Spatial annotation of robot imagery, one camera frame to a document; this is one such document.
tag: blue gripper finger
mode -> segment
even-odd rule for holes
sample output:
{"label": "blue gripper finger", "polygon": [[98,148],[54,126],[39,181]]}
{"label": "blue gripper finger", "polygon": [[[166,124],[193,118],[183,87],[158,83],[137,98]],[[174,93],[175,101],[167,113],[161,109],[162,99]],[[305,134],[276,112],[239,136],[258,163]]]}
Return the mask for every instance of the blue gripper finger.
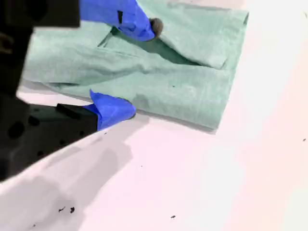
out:
{"label": "blue gripper finger", "polygon": [[115,26],[138,41],[155,38],[150,20],[136,0],[80,0],[80,17]]}

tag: green fabric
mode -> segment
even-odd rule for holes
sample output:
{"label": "green fabric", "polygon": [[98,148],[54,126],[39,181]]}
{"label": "green fabric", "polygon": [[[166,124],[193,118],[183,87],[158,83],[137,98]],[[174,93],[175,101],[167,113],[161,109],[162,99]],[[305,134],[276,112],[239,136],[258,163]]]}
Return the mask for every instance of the green fabric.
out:
{"label": "green fabric", "polygon": [[62,93],[89,89],[138,109],[217,129],[241,54],[248,13],[139,0],[164,22],[160,40],[137,42],[110,26],[38,29],[24,78]]}

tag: white table surface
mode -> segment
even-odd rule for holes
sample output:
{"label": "white table surface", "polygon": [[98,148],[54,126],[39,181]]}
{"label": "white table surface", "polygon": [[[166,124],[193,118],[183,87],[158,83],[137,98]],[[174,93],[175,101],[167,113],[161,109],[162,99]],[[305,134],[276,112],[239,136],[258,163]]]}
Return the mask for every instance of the white table surface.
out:
{"label": "white table surface", "polygon": [[[0,230],[307,231],[307,20],[250,9],[216,134],[137,114],[2,183]],[[87,103],[29,83],[18,96]]]}

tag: folded cloth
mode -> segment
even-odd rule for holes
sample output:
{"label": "folded cloth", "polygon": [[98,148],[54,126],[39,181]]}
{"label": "folded cloth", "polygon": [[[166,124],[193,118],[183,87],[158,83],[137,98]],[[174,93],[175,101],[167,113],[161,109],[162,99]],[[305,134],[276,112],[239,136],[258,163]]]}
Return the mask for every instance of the folded cloth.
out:
{"label": "folded cloth", "polygon": [[89,89],[141,110],[217,129],[241,54],[248,13],[166,0],[139,0],[160,18],[160,39],[138,42],[102,23],[37,29],[24,78],[61,93]]}

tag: dark speck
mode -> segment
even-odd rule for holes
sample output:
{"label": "dark speck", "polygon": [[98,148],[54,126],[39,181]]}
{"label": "dark speck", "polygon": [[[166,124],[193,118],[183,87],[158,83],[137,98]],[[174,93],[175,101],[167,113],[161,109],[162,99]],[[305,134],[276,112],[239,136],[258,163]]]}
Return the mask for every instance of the dark speck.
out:
{"label": "dark speck", "polygon": [[64,206],[64,208],[59,209],[59,212],[63,211],[64,209],[65,209],[65,206]]}

